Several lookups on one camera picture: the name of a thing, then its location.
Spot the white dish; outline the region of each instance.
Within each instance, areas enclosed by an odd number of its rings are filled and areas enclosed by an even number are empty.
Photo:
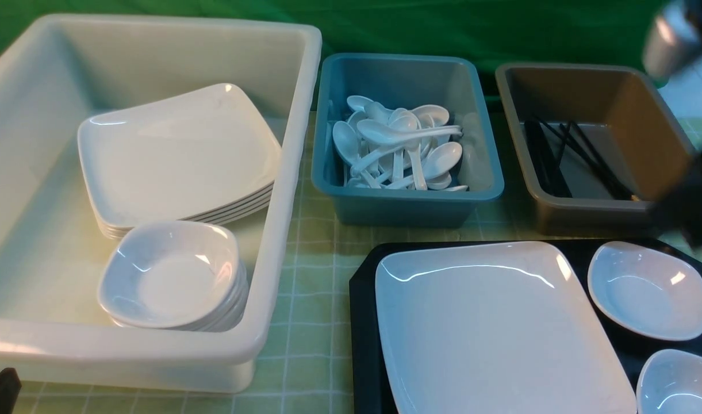
[[[663,349],[647,360],[637,382],[640,414],[702,414],[702,357]]]
[[[702,334],[702,278],[691,265],[663,252],[611,241],[593,255],[588,291],[604,315],[659,340]]]
[[[128,232],[111,255],[98,302],[133,327],[199,324],[227,299],[239,270],[238,243],[225,228],[150,223]]]
[[[259,192],[251,194],[251,196],[246,197],[245,199],[241,200],[240,202],[234,202],[233,204],[227,205],[225,207],[211,210],[210,212],[205,212],[205,213],[198,215],[198,216],[187,217],[183,220],[191,221],[191,222],[198,222],[198,221],[201,222],[201,221],[205,221],[206,219],[210,218],[211,216],[214,216],[217,214],[231,212],[232,210],[245,209],[245,207],[248,205],[253,205],[259,201],[269,199],[269,197],[271,197],[271,189],[272,189],[272,186],[267,186],[266,189],[262,189]]]
[[[254,104],[229,83],[88,118],[78,148],[95,214],[119,228],[242,200],[272,184],[282,154]]]
[[[634,391],[573,270],[539,241],[398,252],[377,268],[400,414],[634,414]]]
[[[247,298],[248,281],[246,280],[246,267],[241,263],[236,275],[236,283],[222,304],[201,320],[182,325],[181,327],[170,327],[169,329],[176,331],[225,332],[235,327],[240,320]],[[111,320],[117,327],[135,328],[133,325],[129,325],[116,317],[111,316]]]
[[[253,207],[247,207],[244,210],[239,210],[238,212],[230,212],[230,214],[226,215],[221,215],[219,217],[212,217],[211,220],[201,222],[201,223],[207,223],[207,224],[212,224],[212,225],[226,225],[229,224],[230,222],[236,221],[236,220],[241,220],[245,217],[248,217],[252,214],[261,212],[261,210],[266,209],[269,206],[270,200],[266,200],[266,202],[262,202],[261,204],[255,205]],[[106,228],[102,223],[98,223],[98,228],[100,228],[101,233],[103,233],[104,236],[110,238],[110,239],[122,239],[123,236],[125,236],[128,231],[130,230],[118,230],[118,229],[112,229],[112,228]]]

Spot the stack of plates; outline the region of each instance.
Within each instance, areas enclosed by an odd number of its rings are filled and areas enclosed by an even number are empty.
[[[78,149],[98,227],[112,239],[153,221],[225,224],[264,209],[282,152],[231,84],[89,118]]]
[[[248,298],[235,236],[191,222],[140,226],[106,267],[98,302],[119,327],[225,332]]]

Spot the tray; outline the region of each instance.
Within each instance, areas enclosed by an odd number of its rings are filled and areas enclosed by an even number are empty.
[[[294,24],[49,15],[6,50],[0,371],[16,367],[26,381],[129,388],[248,387],[277,298],[321,43],[316,28]],[[117,242],[103,237],[93,217],[78,126],[96,113],[220,82],[240,86],[282,144],[269,208],[228,226],[251,278],[243,319],[226,332],[115,327],[95,292]]]
[[[597,249],[606,242],[623,241],[665,252],[692,265],[702,276],[702,263],[677,249],[655,239],[573,239],[543,240],[563,252],[570,262],[588,296],[586,278],[588,265]],[[363,414],[390,414],[398,412],[391,393],[379,339],[375,278],[379,262],[384,257],[401,251],[415,251],[441,247],[478,246],[505,241],[390,243],[373,249],[348,283],[351,307],[351,345],[354,377],[354,410]],[[606,335],[616,351],[627,377],[635,388],[642,366],[650,356],[661,349],[673,348],[702,357],[702,335],[684,342],[667,342],[644,338],[620,327],[593,306]]]

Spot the white bowl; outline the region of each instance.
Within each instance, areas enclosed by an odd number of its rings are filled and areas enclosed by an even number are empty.
[[[151,223],[128,232],[111,255],[98,301],[133,327],[182,327],[224,303],[240,268],[238,243],[225,228]]]
[[[702,278],[691,265],[623,241],[601,246],[588,267],[588,293],[604,315],[659,340],[702,334]]]
[[[242,263],[233,289],[220,306],[201,320],[169,329],[174,331],[225,332],[238,324],[243,316],[247,299],[248,281],[246,280],[246,267]],[[111,320],[119,327],[136,328],[113,316],[111,316]]]
[[[663,349],[647,360],[637,382],[640,414],[702,414],[702,357]]]

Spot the green cloth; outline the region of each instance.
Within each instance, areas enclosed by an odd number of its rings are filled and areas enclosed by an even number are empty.
[[[49,13],[246,18],[311,24],[324,55],[384,52],[471,60],[492,73],[515,60],[642,68],[663,0],[0,0],[0,51]]]

